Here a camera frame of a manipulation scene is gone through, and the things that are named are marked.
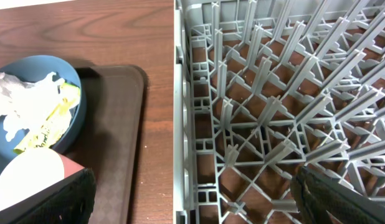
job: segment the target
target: brown tray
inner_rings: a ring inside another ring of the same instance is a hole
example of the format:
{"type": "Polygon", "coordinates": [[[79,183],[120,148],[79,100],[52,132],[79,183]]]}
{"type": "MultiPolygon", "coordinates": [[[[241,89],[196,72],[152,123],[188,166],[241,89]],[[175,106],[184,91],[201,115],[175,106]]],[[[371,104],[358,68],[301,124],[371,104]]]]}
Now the brown tray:
{"type": "Polygon", "coordinates": [[[89,223],[126,223],[143,99],[142,73],[133,66],[79,68],[87,96],[84,127],[65,154],[94,171],[89,223]]]}

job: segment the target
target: yellow food wrapper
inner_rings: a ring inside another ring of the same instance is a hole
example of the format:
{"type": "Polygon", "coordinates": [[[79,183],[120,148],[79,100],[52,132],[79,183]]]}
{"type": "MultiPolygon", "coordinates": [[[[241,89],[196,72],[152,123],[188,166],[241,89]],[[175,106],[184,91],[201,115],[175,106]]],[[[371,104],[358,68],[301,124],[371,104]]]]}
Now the yellow food wrapper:
{"type": "Polygon", "coordinates": [[[39,129],[29,131],[24,139],[16,146],[16,154],[23,153],[26,149],[37,147],[50,147],[54,145],[69,128],[72,115],[69,109],[80,102],[80,88],[68,83],[60,86],[62,101],[54,108],[39,129]]]}

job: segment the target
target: wood grain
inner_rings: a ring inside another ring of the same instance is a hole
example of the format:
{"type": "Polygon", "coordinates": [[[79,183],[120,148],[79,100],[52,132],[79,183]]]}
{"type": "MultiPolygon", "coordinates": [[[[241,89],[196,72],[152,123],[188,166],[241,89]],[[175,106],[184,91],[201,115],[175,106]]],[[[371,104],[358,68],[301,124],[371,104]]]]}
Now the wood grain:
{"type": "Polygon", "coordinates": [[[171,223],[173,1],[71,1],[0,10],[0,67],[38,54],[76,67],[127,65],[148,77],[132,223],[171,223]]]}

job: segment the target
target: gray dish rack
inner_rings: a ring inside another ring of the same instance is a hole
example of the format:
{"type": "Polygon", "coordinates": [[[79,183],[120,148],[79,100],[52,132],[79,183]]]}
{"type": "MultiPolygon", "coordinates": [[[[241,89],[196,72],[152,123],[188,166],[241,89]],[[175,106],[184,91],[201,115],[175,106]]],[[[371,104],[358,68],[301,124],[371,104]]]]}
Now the gray dish rack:
{"type": "Polygon", "coordinates": [[[177,0],[174,223],[301,223],[308,166],[385,206],[385,1],[177,0]]]}

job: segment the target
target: crumpled plastic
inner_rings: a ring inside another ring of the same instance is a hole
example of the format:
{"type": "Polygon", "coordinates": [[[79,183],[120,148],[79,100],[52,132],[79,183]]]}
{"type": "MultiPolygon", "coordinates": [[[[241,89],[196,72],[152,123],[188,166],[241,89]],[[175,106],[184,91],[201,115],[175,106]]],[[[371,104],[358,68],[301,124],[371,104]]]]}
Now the crumpled plastic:
{"type": "Polygon", "coordinates": [[[22,82],[14,75],[0,73],[0,117],[6,116],[3,128],[6,140],[14,139],[21,129],[36,130],[51,114],[60,100],[58,86],[63,78],[53,81],[55,72],[36,83],[22,82]]]}
{"type": "Polygon", "coordinates": [[[69,83],[60,86],[61,101],[38,130],[29,131],[24,139],[13,149],[21,154],[29,149],[50,147],[60,140],[68,130],[72,120],[71,111],[80,103],[80,88],[69,83]]]}

